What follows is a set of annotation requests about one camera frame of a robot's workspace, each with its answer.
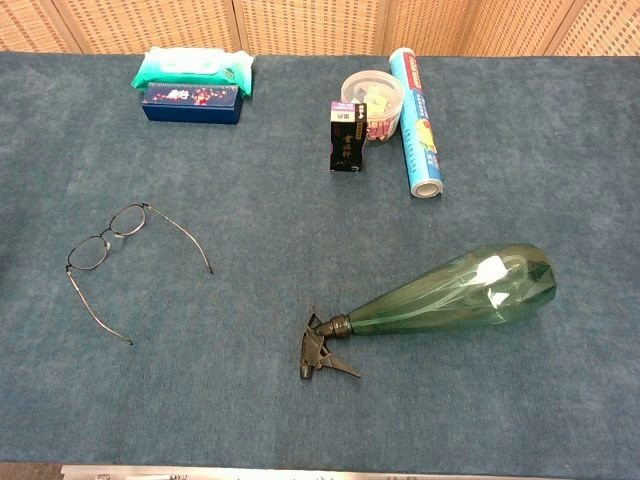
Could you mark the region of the thin metal frame eyeglasses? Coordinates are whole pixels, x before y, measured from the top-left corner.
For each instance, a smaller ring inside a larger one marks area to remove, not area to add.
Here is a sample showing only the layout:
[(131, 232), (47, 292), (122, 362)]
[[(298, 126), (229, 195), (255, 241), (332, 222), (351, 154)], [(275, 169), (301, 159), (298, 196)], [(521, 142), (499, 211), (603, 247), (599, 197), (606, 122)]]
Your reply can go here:
[(98, 234), (88, 236), (71, 249), (66, 258), (65, 274), (74, 291), (78, 295), (84, 308), (89, 313), (93, 321), (104, 331), (119, 341), (133, 346), (133, 340), (109, 326), (94, 310), (87, 300), (83, 290), (74, 277), (74, 271), (94, 271), (105, 263), (111, 251), (111, 243), (108, 236), (127, 239), (135, 236), (147, 223), (147, 213), (151, 212), (164, 221), (168, 222), (184, 235), (197, 249), (207, 272), (214, 274), (213, 266), (202, 244), (185, 227), (161, 212), (157, 207), (144, 202), (131, 203), (119, 210), (109, 221), (107, 227)]

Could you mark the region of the blue table cloth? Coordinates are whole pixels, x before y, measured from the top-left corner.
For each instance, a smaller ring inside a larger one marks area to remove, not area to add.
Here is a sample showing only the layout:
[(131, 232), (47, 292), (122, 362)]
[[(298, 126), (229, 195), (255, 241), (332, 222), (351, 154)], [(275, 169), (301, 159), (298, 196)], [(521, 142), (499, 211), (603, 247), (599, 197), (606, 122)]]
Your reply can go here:
[[(444, 181), (402, 140), (329, 169), (330, 104), (384, 57), (262, 56), (235, 125), (149, 121), (137, 56), (0, 53), (0, 462), (640, 480), (640, 58), (419, 61)], [(68, 253), (144, 202), (98, 269)], [(555, 299), (497, 328), (353, 337), (330, 317), (477, 246), (527, 242)]]

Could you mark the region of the black box with gold print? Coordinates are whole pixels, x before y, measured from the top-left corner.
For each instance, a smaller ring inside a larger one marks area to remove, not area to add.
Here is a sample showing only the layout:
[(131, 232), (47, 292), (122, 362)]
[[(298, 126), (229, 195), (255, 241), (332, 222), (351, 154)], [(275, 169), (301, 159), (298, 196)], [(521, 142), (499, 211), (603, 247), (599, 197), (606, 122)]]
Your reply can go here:
[(359, 172), (367, 137), (367, 107), (363, 103), (331, 102), (330, 170)]

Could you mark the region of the green transparent spray bottle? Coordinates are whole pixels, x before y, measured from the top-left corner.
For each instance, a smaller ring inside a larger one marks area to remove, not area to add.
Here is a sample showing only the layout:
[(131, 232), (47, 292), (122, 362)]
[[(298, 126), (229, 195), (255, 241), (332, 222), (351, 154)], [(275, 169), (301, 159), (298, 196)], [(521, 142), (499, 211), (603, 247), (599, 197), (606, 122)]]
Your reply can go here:
[(299, 374), (330, 368), (359, 377), (331, 353), (329, 338), (414, 334), (514, 323), (549, 303), (557, 288), (546, 254), (532, 244), (483, 245), (326, 322), (312, 314)]

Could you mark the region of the blue printed film roll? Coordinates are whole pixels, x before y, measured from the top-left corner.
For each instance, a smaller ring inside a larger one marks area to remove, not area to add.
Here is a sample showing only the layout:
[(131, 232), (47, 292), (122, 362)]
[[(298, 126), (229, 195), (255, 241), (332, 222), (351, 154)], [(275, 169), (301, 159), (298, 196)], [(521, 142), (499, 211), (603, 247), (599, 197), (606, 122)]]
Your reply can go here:
[(417, 57), (401, 47), (390, 55), (389, 65), (404, 92), (400, 126), (411, 194), (435, 197), (443, 192), (443, 182)]

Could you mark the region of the clear plastic tub with lid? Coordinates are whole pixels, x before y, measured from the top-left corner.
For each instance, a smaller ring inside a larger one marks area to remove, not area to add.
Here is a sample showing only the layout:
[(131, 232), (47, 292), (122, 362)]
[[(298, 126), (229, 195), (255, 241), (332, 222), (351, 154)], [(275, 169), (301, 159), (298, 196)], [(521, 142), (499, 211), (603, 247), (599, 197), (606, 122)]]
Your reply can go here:
[(380, 70), (363, 70), (347, 77), (341, 86), (344, 103), (364, 103), (367, 108), (367, 140), (386, 142), (396, 132), (404, 102), (399, 80)]

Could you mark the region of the dark blue rectangular box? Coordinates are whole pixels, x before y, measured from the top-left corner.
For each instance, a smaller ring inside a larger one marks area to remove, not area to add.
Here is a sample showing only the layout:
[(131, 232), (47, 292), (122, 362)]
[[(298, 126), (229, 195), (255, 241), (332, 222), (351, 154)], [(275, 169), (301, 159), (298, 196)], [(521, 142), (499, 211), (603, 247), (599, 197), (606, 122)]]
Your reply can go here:
[(151, 121), (237, 124), (243, 100), (236, 85), (151, 82), (141, 105)]

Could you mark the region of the woven wicker folding screen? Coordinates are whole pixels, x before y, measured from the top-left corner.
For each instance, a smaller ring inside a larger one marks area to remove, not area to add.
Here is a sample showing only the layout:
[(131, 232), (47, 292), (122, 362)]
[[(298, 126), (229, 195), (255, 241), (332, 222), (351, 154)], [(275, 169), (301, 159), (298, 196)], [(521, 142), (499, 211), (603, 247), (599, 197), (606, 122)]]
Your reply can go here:
[(0, 51), (640, 56), (640, 0), (0, 0)]

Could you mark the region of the green white wet wipes pack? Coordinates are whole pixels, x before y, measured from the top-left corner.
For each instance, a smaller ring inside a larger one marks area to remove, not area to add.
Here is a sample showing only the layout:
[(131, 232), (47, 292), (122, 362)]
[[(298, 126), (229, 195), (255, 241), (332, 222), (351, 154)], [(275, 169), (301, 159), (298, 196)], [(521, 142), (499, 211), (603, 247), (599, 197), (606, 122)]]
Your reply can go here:
[(236, 85), (251, 96), (253, 61), (243, 50), (229, 53), (218, 48), (152, 46), (131, 86), (146, 91), (150, 83)]

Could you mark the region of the silver metal rail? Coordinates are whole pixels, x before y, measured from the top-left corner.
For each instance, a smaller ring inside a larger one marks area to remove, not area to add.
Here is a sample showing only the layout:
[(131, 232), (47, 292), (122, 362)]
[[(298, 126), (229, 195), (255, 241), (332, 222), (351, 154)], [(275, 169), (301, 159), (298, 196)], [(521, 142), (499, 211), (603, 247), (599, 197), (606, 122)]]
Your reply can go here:
[(142, 465), (63, 465), (63, 480), (570, 480), (548, 477), (367, 473)]

